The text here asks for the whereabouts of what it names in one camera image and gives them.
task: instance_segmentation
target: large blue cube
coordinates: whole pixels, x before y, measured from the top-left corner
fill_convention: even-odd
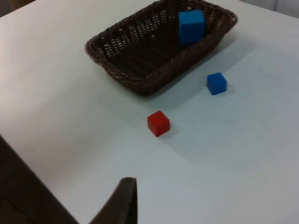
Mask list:
[[[179,39],[182,44],[192,44],[204,38],[205,17],[200,10],[179,12]]]
[[[206,85],[212,95],[225,92],[228,88],[228,82],[220,72],[207,76]]]

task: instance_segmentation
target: red cube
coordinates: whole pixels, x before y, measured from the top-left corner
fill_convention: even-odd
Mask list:
[[[170,130],[170,122],[162,111],[157,111],[148,116],[148,127],[156,137],[159,137]]]

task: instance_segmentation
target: white table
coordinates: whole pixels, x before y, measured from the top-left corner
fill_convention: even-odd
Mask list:
[[[140,224],[299,222],[299,20],[211,2],[239,23],[154,98],[84,52],[150,0],[38,0],[0,19],[0,133],[80,223],[125,176],[137,177]],[[211,96],[218,71],[229,89]],[[172,123],[160,138],[146,125],[157,110]]]

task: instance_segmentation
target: brown wicker basket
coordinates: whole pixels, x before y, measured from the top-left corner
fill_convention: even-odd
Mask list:
[[[205,38],[182,45],[178,13],[200,9]],[[92,38],[88,55],[110,76],[141,95],[150,95],[210,53],[237,23],[234,13],[202,0],[161,0]]]

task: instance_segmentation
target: cube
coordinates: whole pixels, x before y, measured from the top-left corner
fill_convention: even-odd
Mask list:
[[[206,23],[202,11],[179,12],[178,20],[181,44],[192,44],[204,38]]]
[[[148,127],[156,137],[159,137],[170,130],[170,122],[162,111],[157,111],[148,116]]]
[[[212,95],[225,92],[228,88],[228,82],[221,72],[207,76],[207,87]]]

